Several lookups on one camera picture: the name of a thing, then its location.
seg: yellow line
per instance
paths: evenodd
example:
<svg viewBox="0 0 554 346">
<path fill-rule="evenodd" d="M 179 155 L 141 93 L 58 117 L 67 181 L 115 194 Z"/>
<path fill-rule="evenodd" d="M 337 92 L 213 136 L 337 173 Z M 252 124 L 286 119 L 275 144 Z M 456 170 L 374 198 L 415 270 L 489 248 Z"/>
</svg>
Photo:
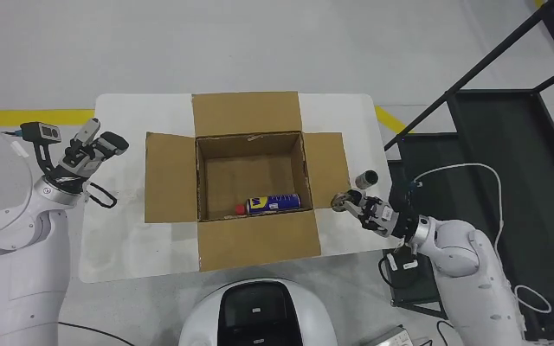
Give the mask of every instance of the yellow line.
<svg viewBox="0 0 554 346">
<path fill-rule="evenodd" d="M 0 126 L 19 126 L 30 121 L 51 125 L 83 125 L 94 116 L 94 109 L 0 110 Z"/>
<path fill-rule="evenodd" d="M 387 126 L 396 134 L 402 131 L 404 127 L 406 127 L 406 125 L 402 121 L 396 119 L 392 114 L 385 111 L 380 106 L 375 106 L 375 113 L 377 114 L 377 120 L 379 120 L 381 124 Z"/>
<path fill-rule="evenodd" d="M 377 120 L 394 133 L 406 125 L 380 106 L 375 107 Z M 30 121 L 51 125 L 83 125 L 94 116 L 94 109 L 0 110 L 0 126 L 19 126 Z"/>
</svg>

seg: can label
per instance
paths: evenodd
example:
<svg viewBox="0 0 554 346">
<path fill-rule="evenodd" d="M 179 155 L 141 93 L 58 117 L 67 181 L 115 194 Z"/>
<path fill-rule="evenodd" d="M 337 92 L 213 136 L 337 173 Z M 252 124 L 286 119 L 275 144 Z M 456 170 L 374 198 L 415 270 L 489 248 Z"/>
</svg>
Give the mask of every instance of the can label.
<svg viewBox="0 0 554 346">
<path fill-rule="evenodd" d="M 258 214 L 270 210 L 287 210 L 300 208 L 300 198 L 296 194 L 270 195 L 248 199 L 250 214 Z"/>
</svg>

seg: cardboard box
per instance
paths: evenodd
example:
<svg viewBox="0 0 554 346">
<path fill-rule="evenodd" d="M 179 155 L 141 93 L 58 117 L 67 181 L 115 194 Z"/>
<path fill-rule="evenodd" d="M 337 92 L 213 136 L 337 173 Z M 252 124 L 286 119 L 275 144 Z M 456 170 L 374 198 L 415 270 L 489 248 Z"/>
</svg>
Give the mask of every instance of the cardboard box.
<svg viewBox="0 0 554 346">
<path fill-rule="evenodd" d="M 350 188 L 340 133 L 303 133 L 298 94 L 192 99 L 196 138 L 146 134 L 145 222 L 198 222 L 201 271 L 321 255 L 314 209 Z M 301 208 L 235 215 L 248 198 Z"/>
</svg>

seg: cylindrical object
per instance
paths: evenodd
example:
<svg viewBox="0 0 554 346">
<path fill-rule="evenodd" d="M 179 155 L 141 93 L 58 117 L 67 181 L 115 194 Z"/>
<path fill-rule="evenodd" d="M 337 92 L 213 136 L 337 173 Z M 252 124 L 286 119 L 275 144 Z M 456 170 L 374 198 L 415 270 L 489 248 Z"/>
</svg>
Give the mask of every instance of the cylindrical object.
<svg viewBox="0 0 554 346">
<path fill-rule="evenodd" d="M 254 215 L 265 211 L 288 210 L 300 208 L 300 197 L 296 194 L 269 195 L 265 197 L 249 198 L 246 207 L 237 205 L 235 212 L 238 215 Z"/>
<path fill-rule="evenodd" d="M 356 186 L 358 189 L 368 189 L 372 185 L 375 185 L 378 180 L 379 176 L 374 170 L 366 170 L 356 177 Z"/>
</svg>

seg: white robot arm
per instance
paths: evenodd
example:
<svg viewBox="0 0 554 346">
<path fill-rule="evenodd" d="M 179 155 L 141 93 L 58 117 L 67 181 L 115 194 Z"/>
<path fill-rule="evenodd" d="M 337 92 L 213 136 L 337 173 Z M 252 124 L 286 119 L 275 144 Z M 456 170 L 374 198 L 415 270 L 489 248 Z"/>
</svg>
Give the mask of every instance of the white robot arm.
<svg viewBox="0 0 554 346">
<path fill-rule="evenodd" d="M 348 211 L 363 228 L 404 239 L 413 254 L 431 259 L 444 309 L 466 346 L 520 346 L 523 317 L 489 239 L 464 221 L 438 221 L 410 208 L 395 211 L 361 189 L 337 194 L 335 211 Z"/>
<path fill-rule="evenodd" d="M 23 139 L 34 143 L 44 175 L 20 215 L 12 215 L 18 208 L 0 210 L 0 345 L 58 344 L 58 316 L 70 275 L 65 210 L 75 206 L 83 183 L 101 163 L 128 147 L 111 132 L 94 138 L 99 128 L 97 119 L 89 120 L 54 167 L 48 145 L 61 141 L 59 130 L 22 125 Z"/>
</svg>

